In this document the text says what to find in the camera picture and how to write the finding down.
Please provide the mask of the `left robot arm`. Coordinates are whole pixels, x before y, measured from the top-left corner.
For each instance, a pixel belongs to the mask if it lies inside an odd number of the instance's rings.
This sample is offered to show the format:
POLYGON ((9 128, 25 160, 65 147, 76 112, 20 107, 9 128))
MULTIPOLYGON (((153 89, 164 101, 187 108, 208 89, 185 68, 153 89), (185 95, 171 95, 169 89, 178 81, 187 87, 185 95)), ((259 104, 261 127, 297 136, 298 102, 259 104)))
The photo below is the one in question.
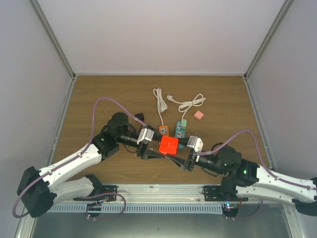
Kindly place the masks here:
POLYGON ((152 126, 141 124, 141 130, 129 123, 128 115, 115 113, 99 134, 74 154, 41 169, 27 168, 17 189, 18 201, 32 218, 49 211, 53 205, 73 198, 97 200, 102 195, 102 183, 95 175, 68 181, 82 170, 111 157, 120 144, 135 147, 142 159, 160 158, 161 153, 150 154, 150 142, 160 142, 162 135, 152 126))

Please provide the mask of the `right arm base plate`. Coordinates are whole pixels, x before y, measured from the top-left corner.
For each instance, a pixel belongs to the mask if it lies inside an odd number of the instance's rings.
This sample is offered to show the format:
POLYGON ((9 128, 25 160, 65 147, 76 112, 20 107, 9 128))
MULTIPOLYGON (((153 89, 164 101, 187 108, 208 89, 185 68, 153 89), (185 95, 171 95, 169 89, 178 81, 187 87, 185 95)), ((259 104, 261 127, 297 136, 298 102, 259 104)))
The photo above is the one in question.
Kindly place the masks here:
POLYGON ((204 195, 205 201, 240 201, 235 185, 204 185, 202 194, 204 195))

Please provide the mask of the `orange power strip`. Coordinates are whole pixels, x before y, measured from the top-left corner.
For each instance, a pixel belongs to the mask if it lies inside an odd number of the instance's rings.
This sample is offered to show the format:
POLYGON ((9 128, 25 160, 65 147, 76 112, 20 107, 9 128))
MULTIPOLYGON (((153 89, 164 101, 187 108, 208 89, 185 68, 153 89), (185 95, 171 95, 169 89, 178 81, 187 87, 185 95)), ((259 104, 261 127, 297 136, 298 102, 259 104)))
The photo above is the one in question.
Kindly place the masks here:
POLYGON ((162 136, 169 136, 169 128, 167 125, 159 126, 159 132, 162 136))

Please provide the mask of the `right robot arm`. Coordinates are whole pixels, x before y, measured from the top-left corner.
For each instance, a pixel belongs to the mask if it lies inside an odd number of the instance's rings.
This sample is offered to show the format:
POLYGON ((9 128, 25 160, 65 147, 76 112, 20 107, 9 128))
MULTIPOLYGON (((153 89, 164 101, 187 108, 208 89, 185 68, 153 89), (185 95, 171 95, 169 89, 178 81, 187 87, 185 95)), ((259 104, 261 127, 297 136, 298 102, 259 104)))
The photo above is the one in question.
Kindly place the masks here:
POLYGON ((294 178, 274 172, 263 165, 242 158, 228 145, 213 146, 216 154, 205 154, 203 142, 196 136, 174 138, 164 136, 159 151, 183 170, 195 166, 217 177, 222 175, 218 194, 223 200, 258 198, 295 207, 297 212, 317 215, 317 179, 294 178))

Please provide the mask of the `teal power strip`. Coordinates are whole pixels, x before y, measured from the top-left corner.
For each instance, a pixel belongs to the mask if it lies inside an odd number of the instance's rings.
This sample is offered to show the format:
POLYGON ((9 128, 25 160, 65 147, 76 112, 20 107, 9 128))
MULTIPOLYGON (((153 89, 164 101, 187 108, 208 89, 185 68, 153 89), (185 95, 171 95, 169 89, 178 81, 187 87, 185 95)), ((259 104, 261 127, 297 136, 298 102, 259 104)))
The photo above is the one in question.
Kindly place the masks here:
POLYGON ((176 130, 175 130, 175 137, 178 139, 185 137, 185 130, 182 130, 180 128, 180 124, 181 124, 181 120, 176 123, 176 130))

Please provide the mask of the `red cube socket adapter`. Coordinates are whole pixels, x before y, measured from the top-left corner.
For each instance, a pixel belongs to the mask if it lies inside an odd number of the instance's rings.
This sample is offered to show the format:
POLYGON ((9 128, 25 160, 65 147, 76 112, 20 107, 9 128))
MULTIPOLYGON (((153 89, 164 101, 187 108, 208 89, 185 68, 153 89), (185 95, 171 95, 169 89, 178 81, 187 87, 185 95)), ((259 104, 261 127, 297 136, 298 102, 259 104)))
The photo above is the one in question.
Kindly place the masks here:
POLYGON ((163 136, 160 141, 158 151, 165 155, 176 155, 179 139, 175 137, 163 136))

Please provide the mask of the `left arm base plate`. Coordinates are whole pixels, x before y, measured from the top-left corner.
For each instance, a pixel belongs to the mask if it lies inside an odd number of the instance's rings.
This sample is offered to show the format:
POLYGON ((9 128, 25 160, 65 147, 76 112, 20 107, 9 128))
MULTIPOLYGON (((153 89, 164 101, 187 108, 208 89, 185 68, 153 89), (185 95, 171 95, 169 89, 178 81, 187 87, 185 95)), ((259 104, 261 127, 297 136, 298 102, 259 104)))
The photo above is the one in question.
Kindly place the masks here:
POLYGON ((99 201, 99 202, 111 202, 116 200, 118 186, 117 185, 103 185, 99 192, 93 191, 88 197, 73 198, 74 201, 99 201))

